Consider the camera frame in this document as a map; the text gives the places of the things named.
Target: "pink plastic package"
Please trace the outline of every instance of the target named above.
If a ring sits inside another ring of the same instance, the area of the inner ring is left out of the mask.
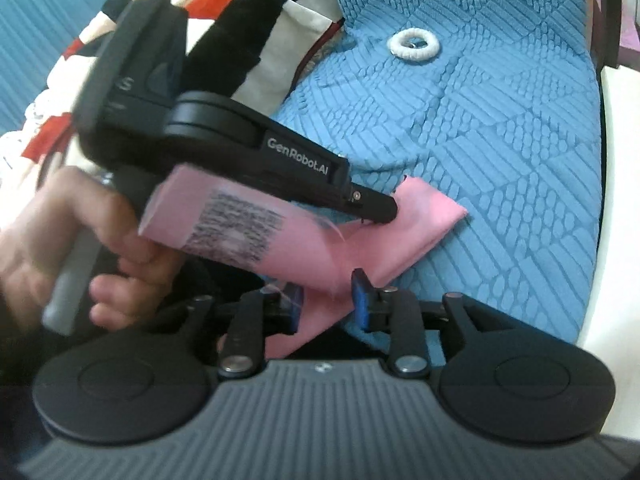
[[[166,246],[306,287],[295,336],[272,336],[267,357],[282,357],[346,316],[351,272],[362,267],[383,286],[411,267],[466,215],[420,178],[394,193],[389,224],[352,221],[332,227],[284,200],[177,166],[149,201],[140,234]]]

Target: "logo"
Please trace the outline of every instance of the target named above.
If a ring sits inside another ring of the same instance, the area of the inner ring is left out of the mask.
[[[328,164],[323,164],[322,162],[318,162],[315,159],[309,158],[304,153],[300,153],[296,148],[289,148],[288,146],[284,146],[273,137],[267,140],[267,147],[271,148],[272,150],[276,150],[278,153],[288,156],[289,158],[293,158],[295,161],[299,162],[300,164],[304,164],[306,167],[311,168],[318,173],[322,173],[324,175],[327,175],[329,173]]]

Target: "screw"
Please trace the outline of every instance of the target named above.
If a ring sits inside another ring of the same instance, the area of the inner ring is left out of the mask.
[[[241,374],[254,365],[246,355],[229,355],[222,359],[222,369],[230,374]]]
[[[329,363],[318,363],[314,368],[316,369],[316,372],[325,374],[330,372],[334,368],[334,366]]]
[[[403,374],[415,374],[428,365],[427,359],[417,355],[403,355],[396,359],[396,368]]]

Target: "hand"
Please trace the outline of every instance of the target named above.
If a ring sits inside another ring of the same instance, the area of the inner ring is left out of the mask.
[[[90,227],[127,277],[90,284],[94,324],[117,330],[153,316],[184,261],[181,253],[138,236],[129,202],[77,168],[57,171],[16,221],[0,232],[0,286],[21,330],[40,322],[56,277],[82,226]]]

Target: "ribbed gray plate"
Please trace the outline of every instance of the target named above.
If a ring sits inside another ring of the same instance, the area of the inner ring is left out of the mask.
[[[275,361],[226,382],[159,440],[126,448],[56,440],[21,470],[43,480],[609,480],[640,456],[640,444],[606,447],[603,437],[503,446],[455,423],[426,384],[390,377],[377,361],[325,372],[317,364]]]

